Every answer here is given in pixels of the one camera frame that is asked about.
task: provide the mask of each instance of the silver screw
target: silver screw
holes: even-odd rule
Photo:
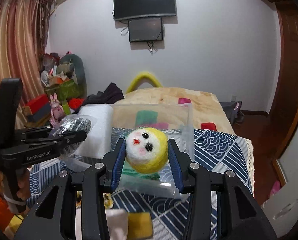
[[[200,165],[198,163],[191,163],[190,167],[195,170],[195,169],[199,168]]]
[[[235,173],[234,173],[234,171],[226,171],[226,175],[228,176],[228,177],[234,177],[235,176]]]
[[[104,166],[103,163],[96,163],[96,164],[95,164],[95,168],[96,168],[96,169],[101,169],[101,168],[103,168],[103,166]]]
[[[67,176],[67,174],[68,174],[68,171],[61,171],[61,172],[59,172],[58,173],[59,174],[59,177],[65,177],[65,176]]]

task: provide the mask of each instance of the flat screen tv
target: flat screen tv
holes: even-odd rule
[[[113,0],[114,20],[176,16],[175,0]]]
[[[162,41],[162,18],[129,20],[129,41]]]

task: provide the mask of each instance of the brown door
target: brown door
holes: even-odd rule
[[[281,64],[266,134],[271,157],[285,150],[298,124],[298,8],[292,1],[276,3],[281,31]]]

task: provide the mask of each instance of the black bead eye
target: black bead eye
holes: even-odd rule
[[[144,132],[144,133],[142,134],[142,137],[145,138],[145,139],[148,139],[148,138],[149,138],[149,135],[148,135],[146,132]]]
[[[145,148],[146,148],[146,150],[147,150],[148,152],[151,152],[151,151],[153,150],[153,145],[152,145],[152,143],[147,143],[146,146],[145,146]]]

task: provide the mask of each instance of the felt ball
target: felt ball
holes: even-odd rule
[[[154,128],[140,128],[126,138],[126,160],[139,173],[159,171],[168,160],[168,138]]]

